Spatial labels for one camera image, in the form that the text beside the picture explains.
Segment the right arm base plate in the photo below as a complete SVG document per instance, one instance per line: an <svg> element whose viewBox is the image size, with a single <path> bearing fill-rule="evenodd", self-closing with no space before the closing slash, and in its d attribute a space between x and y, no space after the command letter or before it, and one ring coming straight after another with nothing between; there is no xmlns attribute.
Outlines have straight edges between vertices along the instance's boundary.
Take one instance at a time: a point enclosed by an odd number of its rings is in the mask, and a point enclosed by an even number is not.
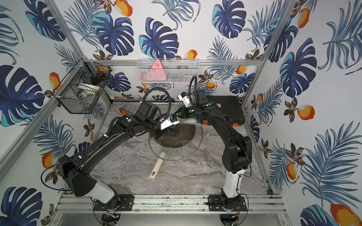
<svg viewBox="0 0 362 226"><path fill-rule="evenodd" d="M236 211L246 212L248 210L245 198L238 195L228 198L226 195L210 195L205 203L209 211Z"/></svg>

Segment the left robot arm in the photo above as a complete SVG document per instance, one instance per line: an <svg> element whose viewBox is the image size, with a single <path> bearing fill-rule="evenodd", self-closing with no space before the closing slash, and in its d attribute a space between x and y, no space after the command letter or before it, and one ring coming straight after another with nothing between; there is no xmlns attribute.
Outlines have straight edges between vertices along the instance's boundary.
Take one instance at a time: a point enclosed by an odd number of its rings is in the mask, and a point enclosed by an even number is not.
<svg viewBox="0 0 362 226"><path fill-rule="evenodd" d="M165 116L155 118L160 111L157 105L142 99L135 114L115 117L101 138L71 157L62 156L58 160L61 176L74 195L91 197L105 204L108 209L115 209L119 205L116 191L97 181L90 173L103 158L134 136L159 133L179 123L177 116L171 115L169 111Z"/></svg>

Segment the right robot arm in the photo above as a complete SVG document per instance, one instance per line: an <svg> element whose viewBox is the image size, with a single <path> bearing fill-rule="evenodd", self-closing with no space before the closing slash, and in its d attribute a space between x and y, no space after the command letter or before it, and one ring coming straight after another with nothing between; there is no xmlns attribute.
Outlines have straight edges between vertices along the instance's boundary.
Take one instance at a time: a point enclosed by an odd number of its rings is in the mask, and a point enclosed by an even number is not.
<svg viewBox="0 0 362 226"><path fill-rule="evenodd" d="M204 90L197 90L197 76L189 83L189 90L184 96L190 101L177 111L183 119L194 118L199 123L207 123L216 130L224 144L222 163L227 170L222 197L231 200L240 196L240 185L244 173L252 163L252 147L250 137L239 134L224 117L221 108L207 99Z"/></svg>

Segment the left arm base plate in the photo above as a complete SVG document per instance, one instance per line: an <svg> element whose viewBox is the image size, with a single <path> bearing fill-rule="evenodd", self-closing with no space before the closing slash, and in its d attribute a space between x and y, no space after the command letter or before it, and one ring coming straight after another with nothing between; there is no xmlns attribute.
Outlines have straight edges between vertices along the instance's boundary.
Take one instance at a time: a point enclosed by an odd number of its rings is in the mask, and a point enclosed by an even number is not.
<svg viewBox="0 0 362 226"><path fill-rule="evenodd" d="M116 194L108 203L96 200L93 206L94 211L131 211L133 208L133 195Z"/></svg>

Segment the green waffle cloth checkered trim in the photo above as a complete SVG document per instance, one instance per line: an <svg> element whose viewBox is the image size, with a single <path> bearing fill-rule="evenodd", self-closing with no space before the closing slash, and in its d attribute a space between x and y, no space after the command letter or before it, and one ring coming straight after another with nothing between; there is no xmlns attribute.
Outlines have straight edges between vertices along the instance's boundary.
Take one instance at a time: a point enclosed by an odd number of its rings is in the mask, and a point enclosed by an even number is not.
<svg viewBox="0 0 362 226"><path fill-rule="evenodd" d="M195 118L180 119L180 123L189 124L189 125L201 125L201 123Z"/></svg>

